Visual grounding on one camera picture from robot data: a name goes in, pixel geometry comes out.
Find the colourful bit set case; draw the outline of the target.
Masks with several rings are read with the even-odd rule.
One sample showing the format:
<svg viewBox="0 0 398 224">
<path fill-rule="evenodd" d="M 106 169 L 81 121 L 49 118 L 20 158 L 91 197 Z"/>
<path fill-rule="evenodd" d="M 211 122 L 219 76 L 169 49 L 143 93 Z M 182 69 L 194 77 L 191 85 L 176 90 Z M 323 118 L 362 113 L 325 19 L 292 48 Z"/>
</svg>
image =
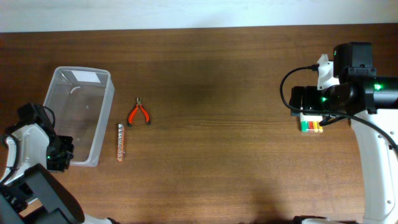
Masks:
<svg viewBox="0 0 398 224">
<path fill-rule="evenodd" d="M 303 133 L 322 133 L 323 128 L 320 122 L 323 120 L 322 116 L 300 114 L 300 127 Z"/>
</svg>

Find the clear plastic container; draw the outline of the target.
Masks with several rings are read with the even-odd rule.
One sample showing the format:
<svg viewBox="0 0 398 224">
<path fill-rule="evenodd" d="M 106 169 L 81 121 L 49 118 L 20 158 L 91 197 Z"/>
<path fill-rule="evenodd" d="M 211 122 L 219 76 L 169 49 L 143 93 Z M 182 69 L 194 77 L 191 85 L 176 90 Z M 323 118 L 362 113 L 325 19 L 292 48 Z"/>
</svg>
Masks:
<svg viewBox="0 0 398 224">
<path fill-rule="evenodd" d="M 55 132 L 73 138 L 72 166 L 98 165 L 114 91 L 107 70 L 66 66 L 55 69 L 44 106 L 55 114 Z"/>
</svg>

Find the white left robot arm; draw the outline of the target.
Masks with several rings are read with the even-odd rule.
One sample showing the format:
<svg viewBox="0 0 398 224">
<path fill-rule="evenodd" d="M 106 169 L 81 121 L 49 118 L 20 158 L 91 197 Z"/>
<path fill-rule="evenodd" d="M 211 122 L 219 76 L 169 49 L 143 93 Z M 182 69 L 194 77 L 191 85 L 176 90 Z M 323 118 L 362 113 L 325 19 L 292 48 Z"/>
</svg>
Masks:
<svg viewBox="0 0 398 224">
<path fill-rule="evenodd" d="M 1 177 L 1 223 L 116 224 L 112 218 L 84 213 L 76 198 L 53 176 L 73 159 L 73 138 L 55 130 L 54 112 L 28 103 L 19 121 L 6 128 L 1 142 L 8 150 Z"/>
</svg>

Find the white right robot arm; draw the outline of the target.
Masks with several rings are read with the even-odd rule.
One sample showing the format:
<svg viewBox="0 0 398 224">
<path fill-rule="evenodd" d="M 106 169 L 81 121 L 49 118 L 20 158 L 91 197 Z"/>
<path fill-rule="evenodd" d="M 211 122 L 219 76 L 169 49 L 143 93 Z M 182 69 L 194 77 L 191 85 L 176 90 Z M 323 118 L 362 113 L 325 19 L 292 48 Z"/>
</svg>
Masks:
<svg viewBox="0 0 398 224">
<path fill-rule="evenodd" d="M 292 87 L 283 104 L 300 118 L 303 132 L 350 121 L 364 182 L 364 223 L 397 223 L 397 77 L 377 75 L 369 42 L 348 42 L 323 54 L 308 69 L 315 86 Z"/>
</svg>

